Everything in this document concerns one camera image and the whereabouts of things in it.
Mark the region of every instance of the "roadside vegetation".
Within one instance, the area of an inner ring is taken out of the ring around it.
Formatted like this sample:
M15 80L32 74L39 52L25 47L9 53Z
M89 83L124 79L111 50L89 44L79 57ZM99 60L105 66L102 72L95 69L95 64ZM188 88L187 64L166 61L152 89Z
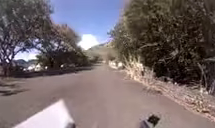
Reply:
M133 57L156 77L215 95L215 4L132 0L110 35L122 62Z
M215 0L131 0L109 35L133 79L215 121Z
M20 70L15 57L39 51L37 63L46 69L88 65L77 46L80 37L69 26L55 24L48 0L0 0L0 67L2 76Z

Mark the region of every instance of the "dry grass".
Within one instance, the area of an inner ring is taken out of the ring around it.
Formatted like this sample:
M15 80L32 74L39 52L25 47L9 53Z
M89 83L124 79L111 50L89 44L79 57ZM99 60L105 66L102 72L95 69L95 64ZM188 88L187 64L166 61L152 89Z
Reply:
M140 63L139 58L130 57L126 63L125 71L127 75L145 85L148 90L160 92L180 105L183 105L186 109L215 122L215 98L212 96L200 93L199 90L191 90L186 86L157 80L153 70L144 67Z

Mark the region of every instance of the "white object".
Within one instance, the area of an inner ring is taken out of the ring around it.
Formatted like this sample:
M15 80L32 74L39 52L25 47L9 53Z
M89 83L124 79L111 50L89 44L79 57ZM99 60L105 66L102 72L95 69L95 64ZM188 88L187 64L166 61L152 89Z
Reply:
M14 128L66 128L73 125L64 101L60 100Z

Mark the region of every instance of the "black object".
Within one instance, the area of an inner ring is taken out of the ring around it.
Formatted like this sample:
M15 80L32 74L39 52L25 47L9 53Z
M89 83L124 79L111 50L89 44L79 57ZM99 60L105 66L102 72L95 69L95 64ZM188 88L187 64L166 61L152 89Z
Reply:
M148 118L147 121L148 121L149 123L153 124L153 126L155 127L155 126L158 124L159 120L160 120L159 117L157 117L157 116L155 116L155 115L152 115L152 116L150 116L150 117Z
M141 122L140 128L153 128L153 127L155 127L155 126L158 124L159 120L160 120L160 118L159 118L158 116L156 116L156 115L151 115L151 116L147 119L147 121L144 120L144 121Z

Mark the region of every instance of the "bush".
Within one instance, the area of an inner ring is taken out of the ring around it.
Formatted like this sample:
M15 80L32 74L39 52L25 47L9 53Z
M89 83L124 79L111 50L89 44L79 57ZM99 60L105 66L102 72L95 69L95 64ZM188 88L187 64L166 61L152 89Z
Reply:
M132 0L110 35L124 63L136 56L158 77L215 90L215 10L203 0Z

